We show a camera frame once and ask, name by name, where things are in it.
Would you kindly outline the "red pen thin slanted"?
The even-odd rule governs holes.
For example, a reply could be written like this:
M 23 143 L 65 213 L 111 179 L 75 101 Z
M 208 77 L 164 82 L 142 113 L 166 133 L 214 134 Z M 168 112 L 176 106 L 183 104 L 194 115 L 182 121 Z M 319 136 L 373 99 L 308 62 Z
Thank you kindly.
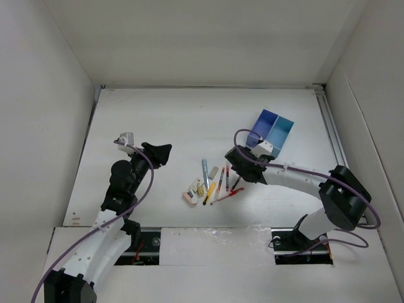
M 233 185 L 233 186 L 231 187 L 231 189 L 230 189 L 230 192 L 231 192 L 231 193 L 235 191 L 235 188 L 236 188 L 236 186 L 238 185 L 238 183 L 240 182 L 241 179 L 242 179 L 241 176 L 239 176 L 239 177 L 237 178 L 237 180 L 235 181 L 234 185 Z

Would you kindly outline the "red gel pen capped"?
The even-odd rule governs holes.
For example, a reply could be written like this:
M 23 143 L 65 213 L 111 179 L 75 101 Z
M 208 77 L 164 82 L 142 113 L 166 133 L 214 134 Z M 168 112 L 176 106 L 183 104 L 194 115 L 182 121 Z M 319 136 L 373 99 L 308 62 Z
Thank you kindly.
M 240 193 L 240 192 L 242 192 L 244 190 L 245 189 L 243 187 L 240 187 L 240 188 L 238 188 L 238 189 L 236 189 L 234 191 L 231 191 L 228 195 L 226 195 L 224 197 L 221 197 L 221 198 L 218 198 L 215 201 L 211 202 L 210 206 L 213 206 L 213 205 L 215 205 L 215 204 L 217 204 L 217 203 L 219 203 L 219 202 L 221 202 L 221 201 L 223 201 L 223 200 L 225 200 L 227 198 L 231 198 L 231 197 L 235 196 L 236 194 L 238 194 L 238 193 Z

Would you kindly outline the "red pen white cap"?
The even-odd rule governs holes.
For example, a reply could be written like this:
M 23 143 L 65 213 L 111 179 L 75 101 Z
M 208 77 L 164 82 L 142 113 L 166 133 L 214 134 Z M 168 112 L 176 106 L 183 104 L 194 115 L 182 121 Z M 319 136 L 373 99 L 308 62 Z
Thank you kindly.
M 225 166 L 225 188 L 226 192 L 230 191 L 230 164 L 228 161 L 226 161 Z

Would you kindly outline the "red pen clear barrel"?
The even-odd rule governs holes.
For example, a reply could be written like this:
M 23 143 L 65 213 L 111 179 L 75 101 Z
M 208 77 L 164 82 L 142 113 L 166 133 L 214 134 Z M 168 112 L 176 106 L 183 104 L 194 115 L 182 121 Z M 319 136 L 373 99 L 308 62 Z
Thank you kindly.
M 222 167 L 222 171 L 221 171 L 220 178 L 219 178 L 219 181 L 218 181 L 217 189 L 215 191 L 214 199 L 218 199 L 218 197 L 219 197 L 222 182 L 223 182 L 224 173 L 225 173 L 225 167 Z

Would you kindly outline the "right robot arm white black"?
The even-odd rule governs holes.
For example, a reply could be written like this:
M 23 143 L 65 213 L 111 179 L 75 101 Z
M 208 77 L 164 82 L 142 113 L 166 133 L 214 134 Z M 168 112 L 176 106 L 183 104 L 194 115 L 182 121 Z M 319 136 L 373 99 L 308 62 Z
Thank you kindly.
M 328 174 L 274 163 L 270 155 L 255 156 L 248 148 L 233 147 L 225 159 L 246 182 L 287 187 L 320 200 L 322 206 L 303 215 L 292 230 L 274 237 L 276 251 L 298 256 L 322 245 L 321 236 L 332 231 L 351 233 L 371 203 L 371 195 L 345 166 L 337 165 Z

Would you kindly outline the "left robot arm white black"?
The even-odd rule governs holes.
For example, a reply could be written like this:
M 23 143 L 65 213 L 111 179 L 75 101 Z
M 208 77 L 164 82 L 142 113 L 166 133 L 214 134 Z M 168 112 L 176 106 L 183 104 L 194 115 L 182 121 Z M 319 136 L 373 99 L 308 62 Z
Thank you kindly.
M 41 285 L 45 302 L 96 302 L 97 290 L 116 261 L 140 245 L 139 223 L 129 219 L 143 200 L 136 192 L 147 173 L 167 164 L 171 144 L 133 145 L 128 133 L 114 142 L 130 159 L 115 162 L 109 187 L 91 230 L 63 253 L 71 257 L 59 270 L 52 265 Z

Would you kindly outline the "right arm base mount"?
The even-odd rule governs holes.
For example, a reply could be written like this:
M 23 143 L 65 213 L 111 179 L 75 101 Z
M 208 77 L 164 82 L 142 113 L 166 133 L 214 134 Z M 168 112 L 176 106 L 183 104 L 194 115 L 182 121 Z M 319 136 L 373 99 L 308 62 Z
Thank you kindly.
M 294 227 L 275 227 L 271 230 L 268 247 L 273 250 L 276 265 L 329 264 L 333 265 L 327 233 L 310 240 L 298 228 L 307 215 L 304 215 Z

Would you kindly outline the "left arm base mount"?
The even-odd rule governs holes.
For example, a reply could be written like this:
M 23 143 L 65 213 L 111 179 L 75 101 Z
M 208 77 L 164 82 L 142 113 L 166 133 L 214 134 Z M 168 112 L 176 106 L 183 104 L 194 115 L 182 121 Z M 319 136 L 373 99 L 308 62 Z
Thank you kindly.
M 160 261 L 161 230 L 142 230 L 136 246 L 127 249 L 116 266 L 155 266 Z

